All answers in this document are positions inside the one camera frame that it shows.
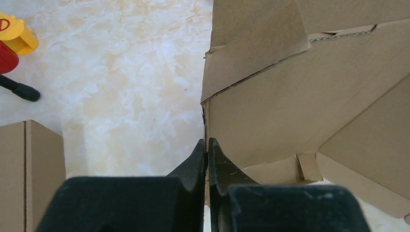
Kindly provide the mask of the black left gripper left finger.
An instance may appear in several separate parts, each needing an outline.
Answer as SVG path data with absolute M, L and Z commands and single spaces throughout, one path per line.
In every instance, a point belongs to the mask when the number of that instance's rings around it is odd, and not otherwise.
M 205 143 L 165 176 L 80 176 L 55 192 L 39 232 L 201 232 Z

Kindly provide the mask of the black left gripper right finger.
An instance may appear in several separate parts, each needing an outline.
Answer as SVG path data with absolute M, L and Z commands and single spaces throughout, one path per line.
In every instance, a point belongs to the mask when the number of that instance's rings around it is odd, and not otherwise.
M 261 185 L 208 141 L 210 223 L 214 232 L 368 232 L 344 187 Z

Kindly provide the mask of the orange round toy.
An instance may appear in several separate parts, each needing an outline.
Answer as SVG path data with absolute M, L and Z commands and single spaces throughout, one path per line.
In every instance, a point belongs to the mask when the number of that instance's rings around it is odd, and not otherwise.
M 27 55 L 38 48 L 39 41 L 25 22 L 13 15 L 0 14 L 0 41 L 17 55 Z

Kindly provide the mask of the cardboard box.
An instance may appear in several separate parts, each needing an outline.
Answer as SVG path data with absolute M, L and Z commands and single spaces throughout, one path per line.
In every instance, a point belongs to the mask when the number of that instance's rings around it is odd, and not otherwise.
M 236 166 L 409 216 L 409 1 L 216 0 L 212 27 L 205 134 Z
M 63 138 L 34 121 L 0 128 L 0 230 L 33 232 L 66 179 Z

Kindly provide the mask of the folded closed cardboard box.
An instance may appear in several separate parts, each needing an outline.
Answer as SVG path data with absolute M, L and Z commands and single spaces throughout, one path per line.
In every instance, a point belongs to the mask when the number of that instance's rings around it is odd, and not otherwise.
M 33 232 L 66 179 L 63 138 L 34 121 L 0 128 L 0 230 Z

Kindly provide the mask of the red round toy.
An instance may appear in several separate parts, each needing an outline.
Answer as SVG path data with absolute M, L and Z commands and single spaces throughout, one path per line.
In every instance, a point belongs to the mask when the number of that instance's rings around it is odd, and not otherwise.
M 0 73 L 5 74 L 14 70 L 19 64 L 19 57 L 3 42 L 0 42 Z

